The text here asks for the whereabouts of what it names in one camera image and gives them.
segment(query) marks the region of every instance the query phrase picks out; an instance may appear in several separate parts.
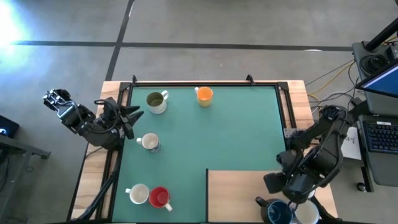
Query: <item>chair wheel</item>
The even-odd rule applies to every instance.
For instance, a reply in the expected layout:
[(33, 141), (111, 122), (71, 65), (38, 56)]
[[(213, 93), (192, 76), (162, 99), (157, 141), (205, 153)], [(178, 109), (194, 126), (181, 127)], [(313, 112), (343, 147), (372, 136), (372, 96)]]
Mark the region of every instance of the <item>chair wheel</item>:
[(366, 192), (366, 187), (364, 183), (357, 183), (356, 184), (356, 188), (360, 191), (360, 192)]

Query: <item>red mug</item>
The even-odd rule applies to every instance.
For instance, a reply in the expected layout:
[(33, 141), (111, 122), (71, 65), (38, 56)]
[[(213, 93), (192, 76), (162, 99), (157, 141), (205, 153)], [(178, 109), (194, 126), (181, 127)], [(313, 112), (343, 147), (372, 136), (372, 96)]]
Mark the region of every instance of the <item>red mug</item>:
[(167, 208), (169, 212), (173, 210), (170, 202), (170, 193), (164, 187), (154, 188), (149, 195), (149, 203), (155, 208)]

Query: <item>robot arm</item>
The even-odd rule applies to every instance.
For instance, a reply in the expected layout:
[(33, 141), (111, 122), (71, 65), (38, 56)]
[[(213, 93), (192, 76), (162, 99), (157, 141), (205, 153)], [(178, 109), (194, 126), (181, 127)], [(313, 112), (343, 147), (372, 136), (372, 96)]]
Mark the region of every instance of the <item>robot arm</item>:
[[(264, 176), (270, 194), (282, 191), (293, 203), (304, 203), (311, 191), (325, 187), (339, 173), (343, 154), (340, 147), (353, 119), (347, 110), (326, 106), (318, 122), (286, 139), (287, 150), (277, 155), (282, 172)], [(312, 139), (321, 136), (320, 144), (305, 156)]]
[(43, 96), (44, 105), (57, 112), (61, 123), (74, 134), (84, 137), (94, 146), (113, 149), (121, 143), (119, 130), (123, 129), (128, 139), (134, 138), (132, 126), (144, 114), (133, 113), (139, 106), (119, 106), (109, 97), (96, 100), (96, 105), (104, 105), (104, 113), (95, 114), (83, 105), (76, 104), (66, 90), (50, 90)]

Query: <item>white mug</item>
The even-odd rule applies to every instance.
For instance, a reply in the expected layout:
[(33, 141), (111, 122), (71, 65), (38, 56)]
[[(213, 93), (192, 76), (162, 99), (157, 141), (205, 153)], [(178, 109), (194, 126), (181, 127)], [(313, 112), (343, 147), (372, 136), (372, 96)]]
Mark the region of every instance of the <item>white mug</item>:
[(163, 113), (167, 108), (166, 100), (168, 97), (169, 93), (167, 90), (163, 91), (162, 93), (149, 93), (149, 95), (147, 96), (147, 105), (149, 111), (153, 114)]
[(319, 221), (318, 208), (310, 200), (298, 205), (294, 213), (301, 224), (316, 224)]
[(316, 191), (316, 189), (309, 193), (308, 199), (311, 199), (315, 195), (315, 191)]
[(129, 194), (130, 200), (139, 205), (148, 200), (149, 189), (144, 184), (136, 184), (131, 189), (126, 189), (126, 193)]
[(146, 133), (142, 138), (137, 138), (136, 141), (150, 152), (157, 152), (160, 149), (159, 136), (155, 133)]

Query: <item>yellow cable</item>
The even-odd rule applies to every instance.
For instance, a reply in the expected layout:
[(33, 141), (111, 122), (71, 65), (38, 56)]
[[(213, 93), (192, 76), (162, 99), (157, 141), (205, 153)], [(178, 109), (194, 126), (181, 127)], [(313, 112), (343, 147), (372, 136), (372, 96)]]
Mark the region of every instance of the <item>yellow cable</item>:
[(319, 104), (317, 105), (317, 108), (313, 111), (311, 111), (312, 113), (316, 112), (317, 109), (319, 109), (319, 107), (321, 107), (322, 101), (321, 99), (319, 99), (319, 97), (317, 97), (316, 95), (313, 94), (307, 94), (307, 96), (311, 96), (312, 98), (316, 99), (319, 101)]
[(392, 38), (390, 38), (390, 39), (384, 41), (384, 43), (385, 43), (385, 44), (388, 44), (388, 42), (390, 42), (390, 41), (392, 41), (392, 40), (394, 40), (394, 39), (396, 39), (396, 38), (397, 38), (397, 37), (392, 37)]
[(308, 96), (311, 96), (312, 98), (314, 98), (314, 99), (316, 99), (316, 100), (318, 100), (319, 102), (321, 102), (321, 99), (319, 99), (319, 97), (317, 97), (317, 96), (315, 96), (315, 95), (313, 95), (313, 94), (308, 94)]
[(314, 93), (318, 93), (319, 91), (323, 90), (324, 87), (326, 87), (327, 85), (329, 85), (333, 80), (335, 80), (340, 74), (343, 73), (344, 70), (346, 70), (347, 68), (349, 68), (352, 64), (354, 64), (355, 62), (345, 66), (345, 68), (341, 69), (340, 72), (337, 73), (336, 76), (334, 76), (331, 80), (329, 80), (326, 84), (324, 84), (321, 88), (319, 88), (317, 91), (313, 91), (312, 93), (309, 93), (308, 95), (312, 95)]

